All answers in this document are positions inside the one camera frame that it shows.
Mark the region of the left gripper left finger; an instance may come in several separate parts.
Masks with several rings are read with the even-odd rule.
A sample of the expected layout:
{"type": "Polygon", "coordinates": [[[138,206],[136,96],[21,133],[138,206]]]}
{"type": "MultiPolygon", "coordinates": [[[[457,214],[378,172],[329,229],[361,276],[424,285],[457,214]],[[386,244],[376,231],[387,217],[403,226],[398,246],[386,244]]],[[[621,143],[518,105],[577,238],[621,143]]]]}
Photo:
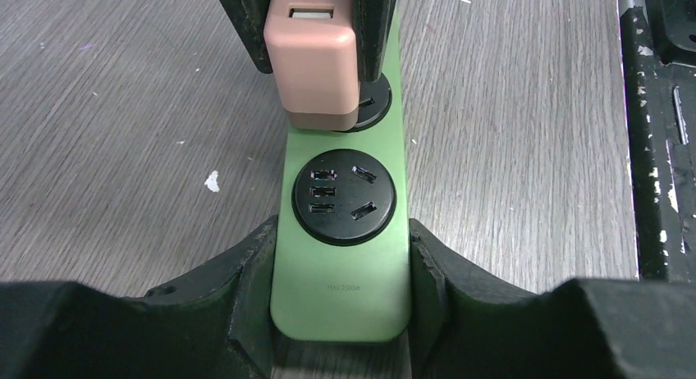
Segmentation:
{"type": "Polygon", "coordinates": [[[277,218],[227,251],[118,298],[75,281],[1,285],[4,378],[268,378],[277,218]]]}

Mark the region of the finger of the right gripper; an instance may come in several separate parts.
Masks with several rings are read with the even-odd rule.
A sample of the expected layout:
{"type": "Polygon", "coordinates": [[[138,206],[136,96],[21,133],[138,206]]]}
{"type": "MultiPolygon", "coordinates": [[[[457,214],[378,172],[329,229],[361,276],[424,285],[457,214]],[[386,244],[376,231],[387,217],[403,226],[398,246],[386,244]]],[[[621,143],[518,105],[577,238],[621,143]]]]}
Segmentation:
{"type": "Polygon", "coordinates": [[[263,30],[271,0],[219,0],[227,17],[260,73],[271,74],[272,64],[263,30]]]}
{"type": "Polygon", "coordinates": [[[395,8],[396,0],[352,0],[352,25],[361,82],[374,82],[382,74],[395,8]]]}

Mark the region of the pink adapter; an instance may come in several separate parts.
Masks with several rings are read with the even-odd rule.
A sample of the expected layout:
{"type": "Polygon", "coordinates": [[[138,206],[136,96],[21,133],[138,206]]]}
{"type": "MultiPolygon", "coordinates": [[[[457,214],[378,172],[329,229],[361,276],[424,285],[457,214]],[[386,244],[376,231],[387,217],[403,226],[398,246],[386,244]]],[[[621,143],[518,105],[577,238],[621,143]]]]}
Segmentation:
{"type": "Polygon", "coordinates": [[[271,0],[264,39],[290,123],[344,131],[358,120],[360,83],[351,0],[271,0]]]}

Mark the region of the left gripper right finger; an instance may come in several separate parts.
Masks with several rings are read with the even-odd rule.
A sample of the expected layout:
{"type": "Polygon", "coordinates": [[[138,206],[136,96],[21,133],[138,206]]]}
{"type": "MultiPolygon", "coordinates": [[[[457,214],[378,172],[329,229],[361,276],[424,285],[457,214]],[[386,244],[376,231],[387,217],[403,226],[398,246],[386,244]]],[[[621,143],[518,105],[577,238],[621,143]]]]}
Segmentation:
{"type": "Polygon", "coordinates": [[[414,377],[694,377],[693,285],[574,278],[536,295],[409,229],[414,377]]]}

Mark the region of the green power strip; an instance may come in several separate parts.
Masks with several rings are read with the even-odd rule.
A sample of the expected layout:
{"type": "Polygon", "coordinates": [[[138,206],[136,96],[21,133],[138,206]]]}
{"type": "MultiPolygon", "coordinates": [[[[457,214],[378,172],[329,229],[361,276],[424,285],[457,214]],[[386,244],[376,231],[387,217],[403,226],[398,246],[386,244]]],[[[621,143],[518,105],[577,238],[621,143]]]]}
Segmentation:
{"type": "Polygon", "coordinates": [[[355,133],[288,131],[272,274],[270,313],[293,340],[387,342],[410,320],[410,256],[405,127],[401,106],[399,22],[393,20],[382,72],[391,106],[375,126],[355,133]],[[334,149],[366,153],[386,168],[395,187],[391,219],[358,244],[330,244],[309,234],[292,206],[295,180],[309,162],[334,149]]]}

